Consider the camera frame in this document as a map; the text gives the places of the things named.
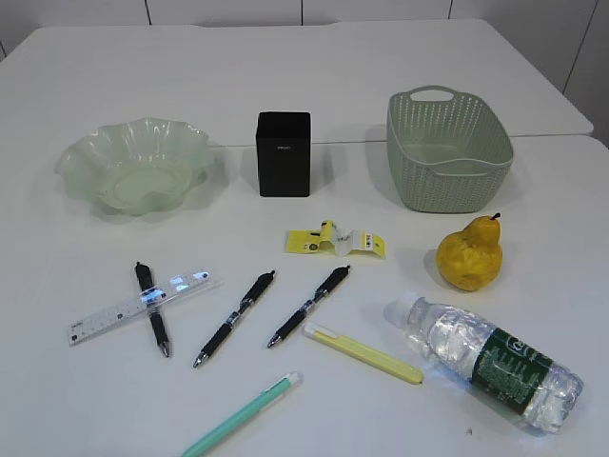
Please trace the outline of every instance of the mint green pen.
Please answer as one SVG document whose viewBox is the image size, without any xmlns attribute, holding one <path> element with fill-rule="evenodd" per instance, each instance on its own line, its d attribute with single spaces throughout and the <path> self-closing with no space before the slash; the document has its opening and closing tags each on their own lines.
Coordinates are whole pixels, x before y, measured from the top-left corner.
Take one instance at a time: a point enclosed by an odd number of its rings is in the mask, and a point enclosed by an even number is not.
<svg viewBox="0 0 609 457">
<path fill-rule="evenodd" d="M 281 398 L 292 387 L 296 387 L 303 381 L 303 375 L 298 372 L 288 373 L 267 390 L 258 395 L 257 398 L 242 407 L 210 433 L 192 445 L 182 457 L 199 457 L 223 441 L 229 434 L 248 422 L 263 408 L 270 405 L 274 400 Z"/>
</svg>

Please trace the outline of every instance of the black box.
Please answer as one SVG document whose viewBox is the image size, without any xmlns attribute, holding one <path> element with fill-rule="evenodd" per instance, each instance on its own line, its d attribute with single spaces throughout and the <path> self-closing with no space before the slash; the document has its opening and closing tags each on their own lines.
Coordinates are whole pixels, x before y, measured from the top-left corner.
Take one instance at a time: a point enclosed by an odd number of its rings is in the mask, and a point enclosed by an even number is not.
<svg viewBox="0 0 609 457">
<path fill-rule="evenodd" d="M 311 114 L 258 114 L 258 182 L 263 197 L 308 197 L 311 175 Z"/>
</svg>

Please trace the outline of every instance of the pear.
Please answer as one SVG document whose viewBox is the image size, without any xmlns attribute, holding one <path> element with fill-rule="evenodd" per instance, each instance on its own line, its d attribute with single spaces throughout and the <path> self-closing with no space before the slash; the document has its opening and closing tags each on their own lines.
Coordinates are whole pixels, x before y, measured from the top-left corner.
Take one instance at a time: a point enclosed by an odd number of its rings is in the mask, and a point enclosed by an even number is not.
<svg viewBox="0 0 609 457">
<path fill-rule="evenodd" d="M 453 286 L 474 291 L 492 282 L 501 271 L 503 253 L 500 214 L 474 219 L 465 229 L 442 240 L 436 264 Z"/>
</svg>

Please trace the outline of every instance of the transparent ruler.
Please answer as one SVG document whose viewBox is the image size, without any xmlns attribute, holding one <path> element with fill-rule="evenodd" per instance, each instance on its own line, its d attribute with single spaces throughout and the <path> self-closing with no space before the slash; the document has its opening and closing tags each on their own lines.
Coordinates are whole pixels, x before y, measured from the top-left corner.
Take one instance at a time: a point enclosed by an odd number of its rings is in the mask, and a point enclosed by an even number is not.
<svg viewBox="0 0 609 457">
<path fill-rule="evenodd" d="M 105 333 L 145 311 L 177 301 L 191 293 L 217 287 L 220 284 L 222 284 L 220 278 L 208 269 L 198 269 L 191 273 L 174 276 L 166 283 L 149 288 L 120 305 L 103 309 L 74 322 L 68 328 L 69 345 L 74 346 L 93 336 Z"/>
</svg>

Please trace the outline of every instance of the white table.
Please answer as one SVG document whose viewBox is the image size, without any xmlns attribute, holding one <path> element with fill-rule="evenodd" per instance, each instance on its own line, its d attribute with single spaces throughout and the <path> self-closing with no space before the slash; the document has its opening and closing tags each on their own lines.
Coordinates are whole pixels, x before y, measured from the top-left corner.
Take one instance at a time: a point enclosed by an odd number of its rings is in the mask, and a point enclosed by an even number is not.
<svg viewBox="0 0 609 457">
<path fill-rule="evenodd" d="M 609 319 L 609 151 L 578 136 L 519 138 L 514 146 L 513 168 L 483 212 L 502 214 L 503 271 L 472 294 L 440 280 L 433 249 L 475 215 L 404 209 L 383 143 L 315 147 L 313 193 L 304 199 L 261 198 L 254 150 L 217 150 L 208 180 L 180 209 L 141 218 L 103 216 L 66 197 L 51 172 L 58 153 L 5 154 L 0 454 L 177 456 L 296 369 L 304 384 L 213 455 L 592 455 L 604 446 L 609 404 L 609 370 L 598 357 Z M 284 253 L 288 229 L 315 229 L 329 217 L 379 233 L 387 259 Z M 70 348 L 68 323 L 137 291 L 137 260 L 158 281 L 213 265 L 226 283 L 166 309 L 171 359 L 155 346 L 147 319 Z M 422 386 L 300 333 L 265 348 L 328 272 L 347 262 L 349 278 L 312 319 L 422 367 Z M 193 370 L 200 346 L 272 268 L 275 284 L 211 361 Z M 586 388 L 561 433 L 516 429 L 407 350 L 383 318 L 405 290 L 469 307 L 578 373 Z"/>
<path fill-rule="evenodd" d="M 429 84 L 478 94 L 512 136 L 592 131 L 487 23 L 440 20 L 41 29 L 0 66 L 0 137 L 36 126 L 64 149 L 152 115 L 245 146 L 276 109 L 310 111 L 316 143 L 378 141 L 391 94 Z"/>
</svg>

